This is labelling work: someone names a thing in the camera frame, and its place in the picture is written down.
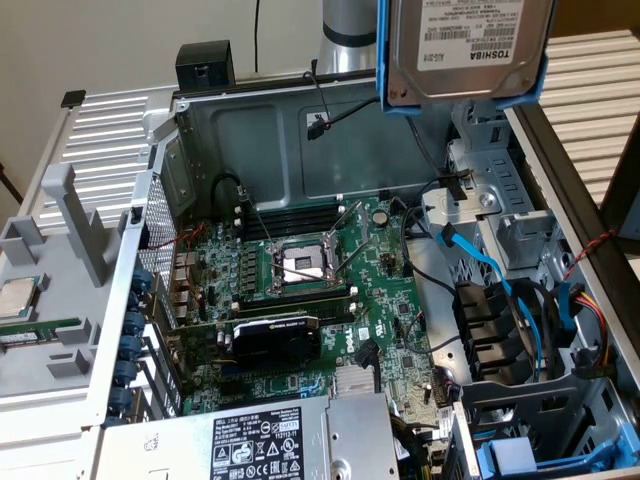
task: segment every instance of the motherboard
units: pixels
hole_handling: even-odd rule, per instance
[[[403,342],[421,308],[404,267],[401,216],[378,197],[324,210],[331,212],[324,232],[275,237],[266,216],[244,235],[241,222],[185,230],[196,234],[181,245],[172,288],[181,324],[172,338],[190,373],[183,414],[373,388],[372,368],[356,358],[373,345],[392,410],[408,422],[434,423],[429,358]],[[260,233],[270,238],[247,238]],[[300,358],[271,364],[278,354],[262,343],[281,342],[271,333],[294,324],[307,338],[294,332],[284,341]],[[425,328],[421,320],[407,341],[428,348]],[[252,358],[261,349],[265,355]]]

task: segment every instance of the hard drive label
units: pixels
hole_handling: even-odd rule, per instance
[[[524,0],[423,0],[418,70],[508,65]]]

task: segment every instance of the sticker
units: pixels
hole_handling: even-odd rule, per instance
[[[369,329],[367,327],[360,327],[358,329],[358,338],[361,342],[369,340]]]
[[[453,428],[453,407],[444,407],[438,410],[438,426],[440,438],[447,438]]]
[[[418,70],[508,65],[524,0],[423,0]]]
[[[327,117],[327,112],[307,113],[307,128],[309,128],[320,119],[324,120],[325,122],[329,120],[329,117]]]
[[[214,421],[211,480],[294,480],[303,467],[300,407]]]
[[[403,460],[409,456],[409,452],[402,446],[397,438],[393,439],[393,444],[396,447],[396,458],[398,459],[398,461]]]
[[[14,333],[11,335],[0,335],[0,343],[3,345],[9,345],[12,343],[27,343],[27,342],[37,342],[38,335],[34,332],[27,333]]]

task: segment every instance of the cable connector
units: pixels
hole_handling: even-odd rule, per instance
[[[376,362],[379,362],[378,352],[380,347],[372,338],[367,339],[356,352],[354,360],[360,367],[368,368],[369,365],[376,366]]]
[[[453,236],[456,233],[458,233],[456,232],[456,228],[453,225],[451,225],[451,223],[447,223],[442,229],[442,232],[440,233],[440,235],[438,235],[438,237],[442,239],[442,241],[447,247],[451,248],[455,245],[455,243],[453,242]]]
[[[330,125],[331,124],[326,123],[322,117],[318,118],[307,129],[307,140],[316,140],[320,138],[324,135],[325,131],[329,130]]]
[[[575,317],[578,313],[580,313],[580,310],[582,310],[582,305],[577,303],[576,300],[580,298],[580,295],[582,295],[584,292],[584,283],[576,283],[574,285],[571,285],[571,288],[569,289],[569,315],[571,316],[571,318]]]

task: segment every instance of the power supply label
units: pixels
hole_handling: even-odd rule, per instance
[[[304,479],[300,407],[214,421],[211,480],[245,479]]]

